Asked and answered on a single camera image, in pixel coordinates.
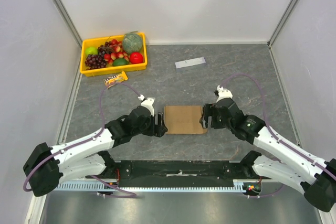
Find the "brown cardboard box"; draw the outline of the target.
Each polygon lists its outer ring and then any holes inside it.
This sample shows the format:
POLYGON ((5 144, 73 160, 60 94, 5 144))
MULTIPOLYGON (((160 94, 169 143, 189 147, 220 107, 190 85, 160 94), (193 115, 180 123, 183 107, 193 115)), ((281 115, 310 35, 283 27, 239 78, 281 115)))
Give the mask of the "brown cardboard box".
POLYGON ((203 109, 201 106, 174 106, 164 107, 164 123, 167 134, 205 134, 200 119, 203 109))

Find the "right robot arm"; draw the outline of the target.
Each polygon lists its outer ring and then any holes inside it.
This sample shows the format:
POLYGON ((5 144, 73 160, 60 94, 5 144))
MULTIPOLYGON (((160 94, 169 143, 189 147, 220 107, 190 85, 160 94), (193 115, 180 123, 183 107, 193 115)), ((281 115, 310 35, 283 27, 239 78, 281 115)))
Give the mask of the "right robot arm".
POLYGON ((299 193, 315 208, 330 212, 335 205, 335 159, 326 161, 293 144, 268 127, 264 120, 244 114, 231 98, 203 106, 203 128, 228 129, 236 138, 254 145, 276 158, 246 155, 240 166, 248 179, 256 175, 276 180, 299 193))

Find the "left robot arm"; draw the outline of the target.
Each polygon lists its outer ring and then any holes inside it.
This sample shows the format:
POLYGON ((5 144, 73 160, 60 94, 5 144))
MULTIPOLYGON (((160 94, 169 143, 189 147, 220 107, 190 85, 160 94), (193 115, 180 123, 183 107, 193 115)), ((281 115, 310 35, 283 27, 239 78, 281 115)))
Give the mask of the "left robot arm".
POLYGON ((113 159, 107 151, 130 142, 140 134, 162 137, 167 132, 162 112, 153 114, 145 106, 138 106, 130 114, 122 115, 93 132, 68 144, 48 146, 38 144, 26 163, 24 191, 44 196, 62 182, 86 176, 111 178, 115 173, 113 159))

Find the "grey slim carton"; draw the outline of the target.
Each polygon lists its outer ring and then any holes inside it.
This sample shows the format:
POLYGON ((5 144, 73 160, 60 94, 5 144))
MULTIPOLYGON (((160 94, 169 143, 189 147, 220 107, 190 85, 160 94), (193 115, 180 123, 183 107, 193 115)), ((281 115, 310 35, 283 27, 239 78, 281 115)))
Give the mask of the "grey slim carton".
POLYGON ((204 57, 175 62, 175 67, 176 67, 177 72, 202 67, 205 65, 206 65, 206 61, 204 57))

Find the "yellow candy packet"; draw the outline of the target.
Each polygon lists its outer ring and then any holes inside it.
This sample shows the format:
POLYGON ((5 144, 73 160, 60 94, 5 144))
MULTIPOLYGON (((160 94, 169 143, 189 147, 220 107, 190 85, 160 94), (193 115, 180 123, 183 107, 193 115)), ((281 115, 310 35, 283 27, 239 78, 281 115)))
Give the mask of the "yellow candy packet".
POLYGON ((113 83, 120 83, 120 82, 124 82, 124 81, 127 81, 129 78, 127 76, 127 74, 122 71, 121 73, 117 73, 117 74, 114 74, 110 77, 107 77, 104 79, 104 85, 106 87, 109 87, 111 86, 113 83))

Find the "red apple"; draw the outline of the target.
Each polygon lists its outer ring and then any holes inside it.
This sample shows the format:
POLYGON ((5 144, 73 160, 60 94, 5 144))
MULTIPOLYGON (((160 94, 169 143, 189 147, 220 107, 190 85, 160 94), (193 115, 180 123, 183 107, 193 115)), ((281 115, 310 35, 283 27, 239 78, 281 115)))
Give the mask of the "red apple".
POLYGON ((131 53, 129 59, 132 64, 140 64, 144 61, 143 55, 139 52, 131 53))

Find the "green avocado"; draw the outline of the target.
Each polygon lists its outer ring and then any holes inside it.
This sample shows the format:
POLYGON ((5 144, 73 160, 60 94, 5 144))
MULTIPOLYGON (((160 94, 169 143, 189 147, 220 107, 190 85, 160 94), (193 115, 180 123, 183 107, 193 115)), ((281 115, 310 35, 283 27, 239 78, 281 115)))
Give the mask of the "green avocado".
POLYGON ((129 64, 129 62, 126 59, 124 59, 124 58, 118 58, 118 59, 116 59, 116 60, 113 61, 112 65, 114 67, 118 67, 118 66, 125 66, 125 65, 128 65, 128 64, 129 64))

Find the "red cherry cluster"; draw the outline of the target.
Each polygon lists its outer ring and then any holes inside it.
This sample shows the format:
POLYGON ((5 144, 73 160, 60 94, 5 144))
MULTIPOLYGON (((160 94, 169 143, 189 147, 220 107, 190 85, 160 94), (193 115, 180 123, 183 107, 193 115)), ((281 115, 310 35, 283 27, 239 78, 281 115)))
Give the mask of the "red cherry cluster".
POLYGON ((124 58, 129 62, 129 55, 123 50, 122 42, 116 39, 106 41, 104 45, 98 47, 98 54, 103 55, 108 65, 118 58, 124 58))

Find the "green netted melon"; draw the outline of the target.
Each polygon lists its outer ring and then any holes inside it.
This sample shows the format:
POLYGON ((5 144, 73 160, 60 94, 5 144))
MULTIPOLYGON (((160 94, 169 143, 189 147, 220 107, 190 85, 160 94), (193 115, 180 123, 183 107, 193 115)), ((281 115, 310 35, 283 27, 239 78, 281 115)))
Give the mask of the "green netted melon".
POLYGON ((127 33, 124 35, 122 47, 128 54, 140 51, 142 46, 143 39, 137 33, 127 33))

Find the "dark purple grape bunch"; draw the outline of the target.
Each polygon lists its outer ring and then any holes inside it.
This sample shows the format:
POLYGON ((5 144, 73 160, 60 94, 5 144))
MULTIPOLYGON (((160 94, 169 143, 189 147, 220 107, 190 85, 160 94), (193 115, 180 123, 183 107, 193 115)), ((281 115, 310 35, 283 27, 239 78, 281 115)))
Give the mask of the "dark purple grape bunch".
POLYGON ((89 54, 86 57, 85 60, 85 67, 86 70, 93 70, 93 69, 101 69, 105 68, 107 65, 107 62, 105 61, 103 55, 92 55, 89 54))

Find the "green apple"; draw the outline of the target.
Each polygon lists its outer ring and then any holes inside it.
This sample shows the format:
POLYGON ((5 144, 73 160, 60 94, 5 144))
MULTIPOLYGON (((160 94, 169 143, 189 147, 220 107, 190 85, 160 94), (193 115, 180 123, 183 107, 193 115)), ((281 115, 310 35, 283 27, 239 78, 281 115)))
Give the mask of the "green apple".
POLYGON ((98 49, 94 46, 87 47, 85 49, 85 54, 86 54, 86 56, 97 55, 98 54, 98 49))

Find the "yellow plastic bin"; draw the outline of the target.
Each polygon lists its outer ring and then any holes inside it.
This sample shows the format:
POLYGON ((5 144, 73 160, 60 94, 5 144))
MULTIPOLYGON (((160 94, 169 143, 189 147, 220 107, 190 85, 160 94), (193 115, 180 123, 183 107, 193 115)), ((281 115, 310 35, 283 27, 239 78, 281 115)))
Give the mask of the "yellow plastic bin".
POLYGON ((85 54, 85 49, 90 46, 94 46, 98 48, 100 45, 104 45, 106 41, 111 41, 113 39, 116 39, 118 41, 123 40, 124 35, 118 35, 118 36, 110 36, 110 37, 103 37, 103 38, 95 38, 95 39, 87 39, 84 40, 82 43, 82 49, 81 49, 81 61, 80 61, 80 72, 84 74, 87 77, 93 77, 93 76, 99 76, 99 75, 104 75, 104 74, 112 74, 112 73, 119 73, 122 71, 137 71, 137 70, 144 70, 148 64, 148 59, 147 59, 147 54, 146 54, 146 44, 145 44, 145 34, 140 33, 140 32, 131 32, 131 33, 137 33, 138 35, 141 36, 143 39, 143 46, 139 53, 143 55, 144 61, 143 63, 140 64, 132 64, 129 59, 129 64, 125 66, 118 66, 114 67, 113 65, 106 65, 105 68, 101 69, 93 69, 93 70, 86 70, 85 67, 85 60, 86 60, 86 54, 85 54))

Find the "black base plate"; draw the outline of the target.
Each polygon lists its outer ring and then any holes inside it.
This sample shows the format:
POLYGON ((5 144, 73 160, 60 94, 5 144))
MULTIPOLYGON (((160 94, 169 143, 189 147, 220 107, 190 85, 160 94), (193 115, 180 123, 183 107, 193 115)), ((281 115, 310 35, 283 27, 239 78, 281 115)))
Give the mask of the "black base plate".
POLYGON ((97 177, 126 180, 153 176, 168 178, 178 176, 214 177, 216 179, 256 179, 259 175, 248 164, 230 161, 115 161, 97 177))

